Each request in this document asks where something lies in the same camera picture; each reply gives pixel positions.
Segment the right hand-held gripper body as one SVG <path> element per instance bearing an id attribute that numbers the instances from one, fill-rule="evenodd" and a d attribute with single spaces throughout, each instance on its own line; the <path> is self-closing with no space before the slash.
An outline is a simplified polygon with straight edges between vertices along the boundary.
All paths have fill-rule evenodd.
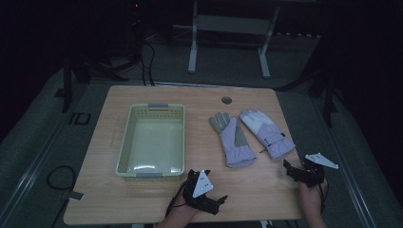
<path id="1" fill-rule="evenodd" d="M 324 182 L 325 171 L 324 168 L 338 169 L 338 165 L 321 153 L 306 155 L 303 159 L 303 174 L 301 181 L 308 187 Z"/>

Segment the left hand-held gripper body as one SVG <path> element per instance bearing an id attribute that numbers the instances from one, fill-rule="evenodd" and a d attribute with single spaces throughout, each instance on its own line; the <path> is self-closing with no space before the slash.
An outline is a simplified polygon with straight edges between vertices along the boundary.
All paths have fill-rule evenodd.
<path id="1" fill-rule="evenodd" d="M 188 172 L 182 196 L 190 207 L 198 210 L 218 210 L 220 208 L 218 201 L 206 196 L 206 193 L 214 188 L 208 174 L 209 170 L 194 171 L 191 169 Z"/>

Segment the purple white ski glove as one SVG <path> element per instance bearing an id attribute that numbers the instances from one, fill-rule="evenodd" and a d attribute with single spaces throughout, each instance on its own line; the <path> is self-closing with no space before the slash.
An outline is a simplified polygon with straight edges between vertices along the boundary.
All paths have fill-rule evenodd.
<path id="1" fill-rule="evenodd" d="M 296 147 L 264 112 L 245 109 L 240 113 L 240 119 L 263 144 L 272 160 L 287 155 Z"/>

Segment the purple grey ski glove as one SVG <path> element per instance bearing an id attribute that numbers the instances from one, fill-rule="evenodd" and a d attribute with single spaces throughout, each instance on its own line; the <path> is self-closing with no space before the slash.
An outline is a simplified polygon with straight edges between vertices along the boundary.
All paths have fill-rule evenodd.
<path id="1" fill-rule="evenodd" d="M 220 135 L 226 165 L 240 168 L 253 164 L 257 156 L 249 146 L 237 117 L 227 112 L 218 112 L 209 118 L 214 130 Z"/>

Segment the pale green plastic basket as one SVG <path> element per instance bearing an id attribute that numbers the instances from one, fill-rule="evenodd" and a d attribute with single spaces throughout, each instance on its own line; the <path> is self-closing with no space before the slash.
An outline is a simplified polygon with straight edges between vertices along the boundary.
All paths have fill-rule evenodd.
<path id="1" fill-rule="evenodd" d="M 177 180 L 185 169 L 185 107 L 134 104 L 115 173 L 126 181 Z"/>

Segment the person's right hand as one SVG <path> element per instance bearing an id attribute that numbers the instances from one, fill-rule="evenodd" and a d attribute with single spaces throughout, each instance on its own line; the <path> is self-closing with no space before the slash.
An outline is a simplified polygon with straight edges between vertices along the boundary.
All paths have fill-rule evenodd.
<path id="1" fill-rule="evenodd" d="M 299 203 L 304 216 L 309 214 L 321 214 L 322 204 L 327 198 L 328 181 L 321 185 L 308 187 L 305 183 L 299 184 Z"/>

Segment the person's left hand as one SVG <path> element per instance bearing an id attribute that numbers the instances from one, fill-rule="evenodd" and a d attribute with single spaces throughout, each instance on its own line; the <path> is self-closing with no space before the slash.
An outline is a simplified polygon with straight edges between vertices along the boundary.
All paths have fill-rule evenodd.
<path id="1" fill-rule="evenodd" d="M 189 222 L 193 217 L 198 214 L 199 210 L 189 206 L 182 193 L 179 193 L 173 201 L 173 204 L 169 206 L 169 212 L 166 216 L 167 218 L 175 218 L 175 219 L 186 219 Z"/>

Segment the dark metal stand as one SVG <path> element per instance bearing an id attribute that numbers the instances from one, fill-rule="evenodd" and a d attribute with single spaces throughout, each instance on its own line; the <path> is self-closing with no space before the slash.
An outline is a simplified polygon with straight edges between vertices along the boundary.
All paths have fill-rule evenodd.
<path id="1" fill-rule="evenodd" d="M 313 98 L 318 98 L 322 93 L 324 96 L 323 119 L 325 123 L 332 127 L 332 112 L 334 111 L 333 96 L 335 92 L 336 75 L 332 72 L 327 73 L 323 70 L 313 74 L 313 83 L 308 93 Z"/>
<path id="2" fill-rule="evenodd" d="M 63 86 L 58 88 L 55 96 L 62 98 L 64 105 L 62 112 L 66 113 L 72 103 L 72 75 L 77 81 L 87 84 L 90 81 L 89 73 L 86 70 L 88 58 L 83 54 L 66 54 L 63 59 Z"/>

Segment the white metal desk frame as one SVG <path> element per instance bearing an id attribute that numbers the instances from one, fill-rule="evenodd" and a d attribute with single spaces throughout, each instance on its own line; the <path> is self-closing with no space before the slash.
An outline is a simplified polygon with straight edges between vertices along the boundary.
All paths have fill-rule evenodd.
<path id="1" fill-rule="evenodd" d="M 239 16 L 224 16 L 212 14 L 200 14 L 199 4 L 201 0 L 192 1 L 192 32 L 191 47 L 188 60 L 187 72 L 193 74 L 197 68 L 198 58 L 198 32 L 215 31 L 237 34 L 261 35 L 264 42 L 258 47 L 259 65 L 262 77 L 268 79 L 271 77 L 266 52 L 277 24 L 281 7 L 284 4 L 306 4 L 314 3 L 314 0 L 265 0 L 272 4 L 271 17 L 269 19 L 258 19 Z"/>

